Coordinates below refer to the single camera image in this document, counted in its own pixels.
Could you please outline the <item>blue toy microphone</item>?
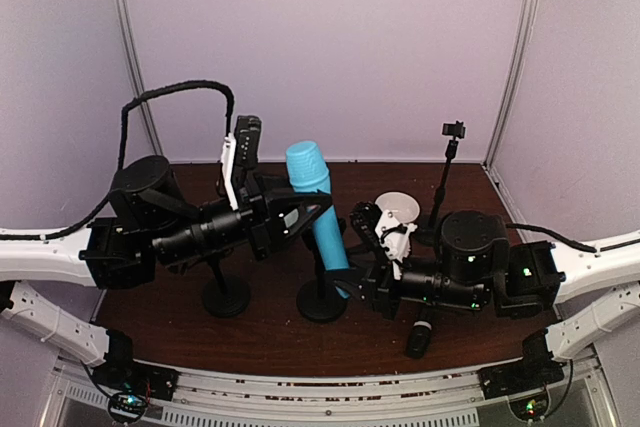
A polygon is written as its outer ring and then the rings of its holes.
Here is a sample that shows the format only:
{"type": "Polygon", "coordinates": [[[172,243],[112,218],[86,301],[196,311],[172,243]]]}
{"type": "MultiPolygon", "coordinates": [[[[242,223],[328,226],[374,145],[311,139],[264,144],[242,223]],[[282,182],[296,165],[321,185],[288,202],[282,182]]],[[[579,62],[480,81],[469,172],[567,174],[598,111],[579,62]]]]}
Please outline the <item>blue toy microphone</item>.
{"type": "Polygon", "coordinates": [[[309,227],[309,247],[316,261],[318,272],[344,270],[349,264],[342,232],[333,202],[331,175],[319,145],[306,140],[289,146],[285,153],[290,186],[306,200],[316,200],[316,207],[309,204],[305,213],[316,214],[309,227]]]}

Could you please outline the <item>tall black microphone stand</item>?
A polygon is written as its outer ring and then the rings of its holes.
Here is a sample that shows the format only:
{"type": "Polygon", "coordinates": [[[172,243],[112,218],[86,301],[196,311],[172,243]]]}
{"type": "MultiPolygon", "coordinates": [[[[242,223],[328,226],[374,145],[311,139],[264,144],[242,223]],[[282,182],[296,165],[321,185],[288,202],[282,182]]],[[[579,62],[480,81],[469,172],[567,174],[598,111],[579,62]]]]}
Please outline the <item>tall black microphone stand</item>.
{"type": "Polygon", "coordinates": [[[296,297],[297,309],[310,322],[334,322],[344,314],[348,301],[333,284],[325,281],[325,265],[311,228],[302,234],[302,239],[313,255],[315,278],[300,287],[296,297]]]}

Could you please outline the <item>black handheld microphone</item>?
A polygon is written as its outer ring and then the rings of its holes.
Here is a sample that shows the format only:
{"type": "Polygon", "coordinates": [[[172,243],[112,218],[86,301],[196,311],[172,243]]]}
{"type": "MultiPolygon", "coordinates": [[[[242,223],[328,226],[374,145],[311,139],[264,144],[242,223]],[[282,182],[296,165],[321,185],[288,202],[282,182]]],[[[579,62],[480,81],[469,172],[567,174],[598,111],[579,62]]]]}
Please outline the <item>black handheld microphone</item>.
{"type": "Polygon", "coordinates": [[[429,308],[423,308],[416,320],[407,339],[405,355],[411,359],[421,359],[425,353],[432,337],[432,312],[429,308]]]}

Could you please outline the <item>short black microphone stand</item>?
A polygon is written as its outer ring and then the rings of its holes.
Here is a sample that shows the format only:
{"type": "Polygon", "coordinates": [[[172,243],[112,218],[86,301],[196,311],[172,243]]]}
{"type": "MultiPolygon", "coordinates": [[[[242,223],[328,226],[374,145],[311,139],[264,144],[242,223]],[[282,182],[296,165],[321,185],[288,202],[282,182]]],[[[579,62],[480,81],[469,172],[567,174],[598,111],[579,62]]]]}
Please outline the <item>short black microphone stand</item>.
{"type": "Polygon", "coordinates": [[[207,265],[213,273],[201,294],[204,309],[216,318],[232,318],[243,313],[251,300],[248,283],[234,275],[225,276],[220,268],[220,259],[209,258],[207,265]]]}

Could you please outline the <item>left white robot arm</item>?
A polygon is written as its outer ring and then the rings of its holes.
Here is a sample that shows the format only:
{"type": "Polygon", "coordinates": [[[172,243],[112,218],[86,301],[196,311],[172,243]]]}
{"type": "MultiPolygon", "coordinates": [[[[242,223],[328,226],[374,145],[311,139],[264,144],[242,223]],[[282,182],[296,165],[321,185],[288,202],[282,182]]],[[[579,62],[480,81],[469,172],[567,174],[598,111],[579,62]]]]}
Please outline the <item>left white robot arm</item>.
{"type": "Polygon", "coordinates": [[[286,248],[332,205],[329,194],[298,193],[281,176],[232,166],[225,197],[200,206],[182,194],[164,157],[152,155],[114,175],[105,201],[111,217],[95,215],[57,232],[1,232],[1,316],[71,353],[90,367],[129,368],[133,343],[124,333],[91,326],[32,286],[55,281],[101,290],[151,282],[162,265],[186,271],[248,244],[257,259],[286,248]]]}

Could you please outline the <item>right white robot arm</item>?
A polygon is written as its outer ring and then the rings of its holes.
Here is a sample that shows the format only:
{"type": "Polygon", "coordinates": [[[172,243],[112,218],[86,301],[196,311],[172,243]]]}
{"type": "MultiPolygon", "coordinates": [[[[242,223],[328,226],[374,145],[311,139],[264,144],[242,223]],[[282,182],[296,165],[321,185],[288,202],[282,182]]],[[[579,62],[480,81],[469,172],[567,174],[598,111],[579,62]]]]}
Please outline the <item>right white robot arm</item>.
{"type": "Polygon", "coordinates": [[[492,304],[499,317],[524,319],[639,278],[636,232],[582,243],[474,210],[420,225],[365,207],[350,221],[361,242],[349,249],[348,268],[324,280],[386,319],[402,301],[420,304],[405,348],[413,359],[429,346],[437,309],[475,313],[492,304]]]}

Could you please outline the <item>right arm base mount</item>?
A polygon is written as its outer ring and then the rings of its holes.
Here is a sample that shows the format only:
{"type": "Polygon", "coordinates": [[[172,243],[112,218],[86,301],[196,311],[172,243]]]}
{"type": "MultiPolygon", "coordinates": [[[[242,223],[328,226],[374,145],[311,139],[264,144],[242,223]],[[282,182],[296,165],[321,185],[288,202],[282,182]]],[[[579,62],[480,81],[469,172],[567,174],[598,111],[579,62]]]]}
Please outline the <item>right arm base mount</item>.
{"type": "Polygon", "coordinates": [[[574,377],[574,362],[553,359],[547,346],[546,333],[546,329],[538,331],[523,341],[521,359],[484,367],[477,372],[485,400],[542,390],[529,399],[519,398],[509,402],[511,413],[529,425],[544,422],[562,406],[574,377]],[[548,387],[565,379],[566,366],[569,367],[568,383],[561,398],[552,404],[548,387]]]}

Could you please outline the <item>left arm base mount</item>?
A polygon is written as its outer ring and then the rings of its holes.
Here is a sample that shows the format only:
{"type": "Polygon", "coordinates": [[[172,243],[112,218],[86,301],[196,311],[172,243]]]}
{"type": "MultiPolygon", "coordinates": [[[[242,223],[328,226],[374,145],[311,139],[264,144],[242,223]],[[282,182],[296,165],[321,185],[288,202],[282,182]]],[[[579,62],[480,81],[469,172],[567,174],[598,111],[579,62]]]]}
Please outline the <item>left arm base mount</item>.
{"type": "Polygon", "coordinates": [[[175,369],[135,361],[133,341],[117,330],[106,331],[108,345],[103,363],[83,365],[94,387],[107,399],[107,413],[121,426],[136,423],[151,400],[170,401],[177,387],[175,369]]]}

